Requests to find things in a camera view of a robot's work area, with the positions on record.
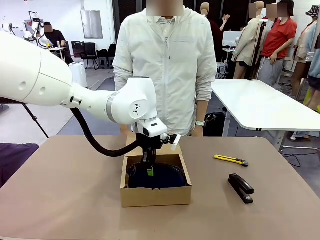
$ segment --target hand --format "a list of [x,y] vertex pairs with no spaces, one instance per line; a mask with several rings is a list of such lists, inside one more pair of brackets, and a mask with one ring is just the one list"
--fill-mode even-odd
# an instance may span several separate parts
[[192,132],[192,137],[201,138],[203,136],[204,136],[204,128],[202,126],[196,125]]
[[278,53],[277,52],[274,52],[271,57],[270,57],[270,64],[273,65],[276,63],[277,61],[277,58],[278,58]]
[[128,125],[120,125],[120,131],[124,136],[128,136],[132,132]]

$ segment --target white floor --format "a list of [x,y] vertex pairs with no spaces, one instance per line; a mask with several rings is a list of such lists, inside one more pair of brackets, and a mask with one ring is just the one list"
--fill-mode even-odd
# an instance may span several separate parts
[[[88,88],[97,90],[105,79],[113,77],[113,70],[86,70]],[[20,104],[8,104],[9,109],[0,114],[0,143],[41,145],[46,136]],[[73,114],[62,106],[46,107],[28,104],[31,112],[50,136],[56,135]]]

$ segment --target yellow box cutter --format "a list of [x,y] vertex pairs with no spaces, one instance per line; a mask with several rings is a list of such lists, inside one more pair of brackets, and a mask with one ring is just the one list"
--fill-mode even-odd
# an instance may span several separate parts
[[233,158],[233,157],[221,156],[221,155],[214,155],[214,158],[219,159],[219,160],[223,160],[223,161],[227,161],[227,162],[231,162],[231,163],[235,163],[235,164],[240,164],[243,167],[249,166],[249,163],[247,161],[244,161],[239,158]]

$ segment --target wristwatch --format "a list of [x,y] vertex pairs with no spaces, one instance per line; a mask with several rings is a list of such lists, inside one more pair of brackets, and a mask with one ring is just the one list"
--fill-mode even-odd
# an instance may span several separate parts
[[201,127],[203,127],[203,128],[206,126],[206,124],[207,124],[207,123],[206,123],[205,121],[196,121],[196,122],[195,122],[195,125],[201,126]]

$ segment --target floor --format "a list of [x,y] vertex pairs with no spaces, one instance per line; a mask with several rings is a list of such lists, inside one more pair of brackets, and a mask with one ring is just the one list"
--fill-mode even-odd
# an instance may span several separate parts
[[[86,70],[88,88],[97,90],[113,70]],[[0,143],[43,144],[47,138],[20,104],[8,104],[0,113]],[[54,136],[68,123],[72,112],[62,106],[27,105],[49,136]]]
[[[283,78],[281,82],[287,83],[285,85],[281,85],[281,87],[288,86],[290,83],[290,79]],[[115,89],[114,78],[110,77],[97,89],[97,90],[109,90],[112,91]],[[213,112],[222,112],[223,104],[220,100],[212,94],[212,99],[209,102],[208,113]],[[118,124],[99,120],[90,115],[88,112],[82,111],[83,116],[85,117],[91,132],[93,135],[119,135],[120,127]],[[65,127],[59,132],[60,135],[83,135],[82,129],[78,124],[77,120],[72,117],[71,120],[65,125]],[[237,137],[264,137],[268,140],[271,140],[272,137],[268,132],[256,132],[246,130],[240,126],[238,123],[232,119],[230,123],[229,136],[237,136]],[[296,146],[296,147],[320,147],[320,139],[311,137],[310,142],[291,142],[288,139],[285,140],[285,145],[287,146]],[[292,150],[292,149],[284,149],[284,154],[310,154],[312,151],[306,150]],[[294,167],[296,171],[302,176],[302,178],[310,185],[313,191],[320,197],[320,159],[317,154],[313,155],[298,155],[297,156],[301,167]],[[287,160],[294,164],[299,165],[297,160],[294,157],[289,157]]]

